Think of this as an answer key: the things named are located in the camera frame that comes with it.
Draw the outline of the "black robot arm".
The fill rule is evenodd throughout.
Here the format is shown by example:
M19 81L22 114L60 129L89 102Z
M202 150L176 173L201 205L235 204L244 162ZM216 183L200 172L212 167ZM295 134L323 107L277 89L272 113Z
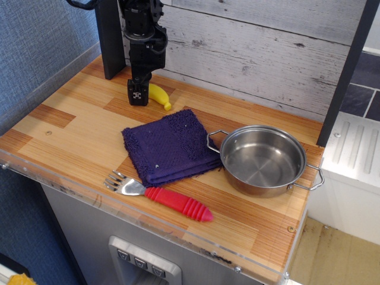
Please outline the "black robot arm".
M129 41L132 77L127 82L129 104L148 104L152 72L165 67L168 37L159 24L161 1L68 1L72 7L95 10L104 76L112 79L126 66L123 39Z

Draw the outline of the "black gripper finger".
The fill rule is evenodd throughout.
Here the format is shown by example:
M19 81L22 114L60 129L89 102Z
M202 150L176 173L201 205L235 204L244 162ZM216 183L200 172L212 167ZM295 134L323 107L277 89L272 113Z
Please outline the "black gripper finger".
M134 82L131 79L129 79L128 82L127 82L127 89L128 89L129 104L131 104L131 105L137 104L137 100L134 97L135 84L134 84Z
M140 98L138 103L140 106L146 106L148 104L148 92L149 92L149 83L142 83L139 85Z

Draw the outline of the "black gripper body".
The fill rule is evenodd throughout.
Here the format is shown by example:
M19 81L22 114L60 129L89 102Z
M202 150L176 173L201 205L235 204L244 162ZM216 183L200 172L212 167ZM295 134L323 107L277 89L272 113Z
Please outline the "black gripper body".
M132 78L129 86L147 84L152 72L165 67L168 36L166 28L152 25L137 29L126 25L124 36L129 40L129 61Z

